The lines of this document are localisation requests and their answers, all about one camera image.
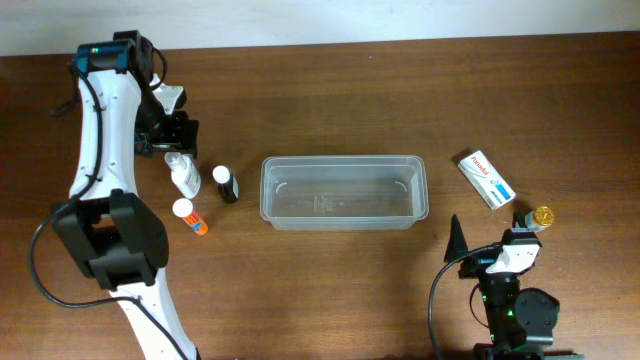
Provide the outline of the white lotion bottle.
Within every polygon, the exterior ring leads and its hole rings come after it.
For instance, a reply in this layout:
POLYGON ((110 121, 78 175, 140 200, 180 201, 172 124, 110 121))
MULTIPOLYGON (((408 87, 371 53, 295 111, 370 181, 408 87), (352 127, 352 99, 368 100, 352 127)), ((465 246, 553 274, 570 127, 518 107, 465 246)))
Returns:
POLYGON ((171 180, 187 199, 197 196, 201 188, 201 176, 189 155, 167 152, 164 156, 171 171, 171 180))

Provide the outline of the dark bottle white cap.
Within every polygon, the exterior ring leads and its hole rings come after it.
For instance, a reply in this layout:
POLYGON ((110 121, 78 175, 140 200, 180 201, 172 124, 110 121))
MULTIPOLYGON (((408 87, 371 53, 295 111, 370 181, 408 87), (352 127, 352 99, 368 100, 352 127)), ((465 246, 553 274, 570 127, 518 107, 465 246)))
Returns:
POLYGON ((212 176, 222 200, 227 204, 237 202, 239 186, 231 171, 224 165, 218 165, 212 170, 212 176))

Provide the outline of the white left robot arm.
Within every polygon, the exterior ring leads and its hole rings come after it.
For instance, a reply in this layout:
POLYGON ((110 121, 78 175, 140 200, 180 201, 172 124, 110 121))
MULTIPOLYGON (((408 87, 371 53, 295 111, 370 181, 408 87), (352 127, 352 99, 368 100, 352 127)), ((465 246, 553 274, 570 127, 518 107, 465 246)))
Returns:
POLYGON ((81 273, 124 311, 148 359, 197 359, 166 277, 163 222, 139 198, 137 154, 196 157, 199 123, 186 92, 154 72, 160 51, 138 31, 78 47, 69 64, 82 107, 81 149, 69 199, 47 218, 81 273))

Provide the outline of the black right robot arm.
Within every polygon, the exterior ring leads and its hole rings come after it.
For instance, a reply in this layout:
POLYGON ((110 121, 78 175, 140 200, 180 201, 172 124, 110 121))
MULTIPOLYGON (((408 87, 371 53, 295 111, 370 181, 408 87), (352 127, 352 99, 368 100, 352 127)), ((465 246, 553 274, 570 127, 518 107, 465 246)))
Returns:
POLYGON ((549 352, 560 302, 538 288, 521 288, 519 277, 535 266, 542 244, 516 213, 500 241, 471 250, 457 216, 451 218, 444 255, 447 269, 458 264, 458 277, 475 279, 482 295, 491 342, 477 343, 474 359, 582 359, 572 351, 549 352))

